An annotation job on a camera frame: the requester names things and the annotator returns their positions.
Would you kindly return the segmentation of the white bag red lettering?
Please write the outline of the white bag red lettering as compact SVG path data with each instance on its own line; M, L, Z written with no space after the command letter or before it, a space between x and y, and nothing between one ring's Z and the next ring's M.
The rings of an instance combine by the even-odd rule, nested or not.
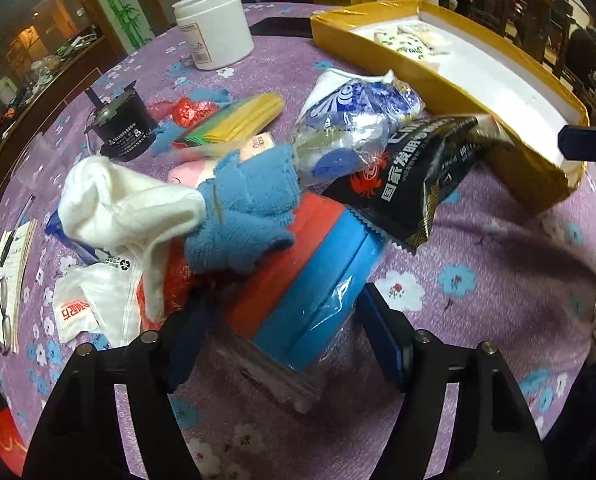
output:
M112 348L131 342L141 329L136 299L141 277L141 263L130 252L70 268L53 292L58 340L66 344L90 333L104 335Z

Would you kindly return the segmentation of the black snack bag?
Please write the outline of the black snack bag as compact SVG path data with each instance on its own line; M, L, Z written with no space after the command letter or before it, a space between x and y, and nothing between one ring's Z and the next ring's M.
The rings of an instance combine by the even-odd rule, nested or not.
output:
M489 148L511 144L490 115L417 119L391 136L372 168L335 180L324 195L414 254L429 240L438 205Z

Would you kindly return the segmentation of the lemon print tissue pack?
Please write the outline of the lemon print tissue pack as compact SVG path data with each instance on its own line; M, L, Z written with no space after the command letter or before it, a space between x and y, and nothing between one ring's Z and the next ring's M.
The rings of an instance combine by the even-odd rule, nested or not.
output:
M374 41L406 58L428 64L439 63L453 52L452 41L423 22L405 22L378 30Z

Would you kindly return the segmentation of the red plastic bag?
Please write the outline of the red plastic bag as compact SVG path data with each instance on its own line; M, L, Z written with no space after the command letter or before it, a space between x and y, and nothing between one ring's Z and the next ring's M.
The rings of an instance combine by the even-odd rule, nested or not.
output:
M164 317L176 311L182 310L186 303L190 291L199 284L188 266L184 256L184 244L182 238L175 238L170 243L169 259L164 274ZM145 311L145 294L143 279L138 281L138 287L135 293L140 309L141 329L159 330L164 324L162 321L149 321Z

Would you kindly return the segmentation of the blue floral tissue pack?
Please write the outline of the blue floral tissue pack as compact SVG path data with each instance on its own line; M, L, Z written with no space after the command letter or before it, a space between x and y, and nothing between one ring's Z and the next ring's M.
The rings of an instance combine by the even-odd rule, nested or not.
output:
M46 222L46 225L44 226L44 234L55 238L64 247L74 252L85 266L100 262L100 257L97 255L96 250L93 247L70 238L64 232L57 210L52 212L48 217L48 222Z

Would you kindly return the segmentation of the white towel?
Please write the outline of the white towel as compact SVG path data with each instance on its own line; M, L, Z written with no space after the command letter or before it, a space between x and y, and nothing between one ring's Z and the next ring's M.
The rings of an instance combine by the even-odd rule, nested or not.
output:
M149 321L162 321L170 240L204 223L202 193L96 155L68 172L57 212L63 231L73 240L108 252L127 249L140 260L145 314Z

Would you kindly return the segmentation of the blue white patterned bag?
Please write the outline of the blue white patterned bag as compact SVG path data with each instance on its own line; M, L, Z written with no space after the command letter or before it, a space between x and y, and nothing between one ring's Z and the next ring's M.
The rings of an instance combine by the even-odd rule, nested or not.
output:
M424 109L418 93L391 70L371 77L326 70L292 128L300 185L330 183L370 168L389 138Z

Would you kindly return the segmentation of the red and blue sponge pack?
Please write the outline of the red and blue sponge pack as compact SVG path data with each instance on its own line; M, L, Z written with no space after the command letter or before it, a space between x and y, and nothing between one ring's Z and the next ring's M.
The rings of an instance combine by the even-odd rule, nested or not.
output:
M238 290L217 331L225 359L299 413L319 400L318 370L352 315L386 242L344 205L300 200L295 243L274 252Z

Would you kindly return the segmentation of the red plastic stool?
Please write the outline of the red plastic stool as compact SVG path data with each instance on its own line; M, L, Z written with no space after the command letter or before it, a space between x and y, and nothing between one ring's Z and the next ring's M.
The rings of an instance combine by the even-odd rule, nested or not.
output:
M0 459L17 478L24 470L27 448L22 442L9 408L0 411Z

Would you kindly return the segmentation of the yellow cardboard box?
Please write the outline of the yellow cardboard box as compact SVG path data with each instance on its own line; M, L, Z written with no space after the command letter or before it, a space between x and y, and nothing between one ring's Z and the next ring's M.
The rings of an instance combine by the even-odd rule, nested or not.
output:
M557 138L567 125L585 126L586 108L529 54L462 15L423 0L378 0L314 14L317 47L372 75L410 84L435 115L486 114L508 141L486 156L492 171L531 212L566 200L586 175L568 162ZM425 25L446 49L417 61L375 41L376 32Z

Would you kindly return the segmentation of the purple floral tablecloth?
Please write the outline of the purple floral tablecloth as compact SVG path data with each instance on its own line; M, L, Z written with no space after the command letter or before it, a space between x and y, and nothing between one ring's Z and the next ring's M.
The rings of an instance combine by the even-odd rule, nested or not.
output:
M259 37L233 66L187 66L176 29L158 36L95 83L104 99L129 82L147 102L194 90L233 96L275 91L286 107L272 132L284 141L316 78L334 60L311 41ZM55 283L76 262L63 245L33 234L19 307L19 350L0 356L0 389L27 447L68 361L52 307ZM592 344L596 298L596 186L588 174L568 200L528 212L484 166L437 209L432 236L415 254L392 248L374 275L391 307L441 340L500 345L540 432L562 410ZM386 381L362 330L348 325L319 366L321 400L306 414L278 404L213 346L173 398L200 471L209 479L365 479L398 414L401 394Z

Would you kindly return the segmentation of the black cylindrical motor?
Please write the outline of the black cylindrical motor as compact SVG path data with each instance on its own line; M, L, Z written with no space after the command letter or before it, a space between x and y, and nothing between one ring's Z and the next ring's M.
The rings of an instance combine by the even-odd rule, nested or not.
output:
M135 84L136 81L127 84L120 95L108 103L91 87L84 90L94 105L84 133L94 133L102 141L100 154L120 162L138 158L156 139L158 124L135 90Z

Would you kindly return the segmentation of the yellow green sponge pack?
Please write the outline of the yellow green sponge pack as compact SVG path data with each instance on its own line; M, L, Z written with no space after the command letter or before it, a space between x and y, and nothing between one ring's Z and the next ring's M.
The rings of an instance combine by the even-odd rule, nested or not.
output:
M285 100L274 92L233 101L187 127L171 142L171 146L179 150L206 144L246 141L266 130L282 114L284 107Z

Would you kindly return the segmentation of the small red wrapper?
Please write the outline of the small red wrapper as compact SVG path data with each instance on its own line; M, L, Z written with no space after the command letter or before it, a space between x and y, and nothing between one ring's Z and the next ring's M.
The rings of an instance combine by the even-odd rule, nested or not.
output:
M213 115L219 107L211 101L192 101L189 98L179 99L172 108L172 120L181 128L192 128Z

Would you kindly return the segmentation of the bamboo painted panel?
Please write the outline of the bamboo painted panel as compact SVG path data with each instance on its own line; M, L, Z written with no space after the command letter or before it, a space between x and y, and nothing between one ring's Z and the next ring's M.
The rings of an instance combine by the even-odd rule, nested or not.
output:
M129 54L155 38L153 29L138 0L97 0L106 18Z

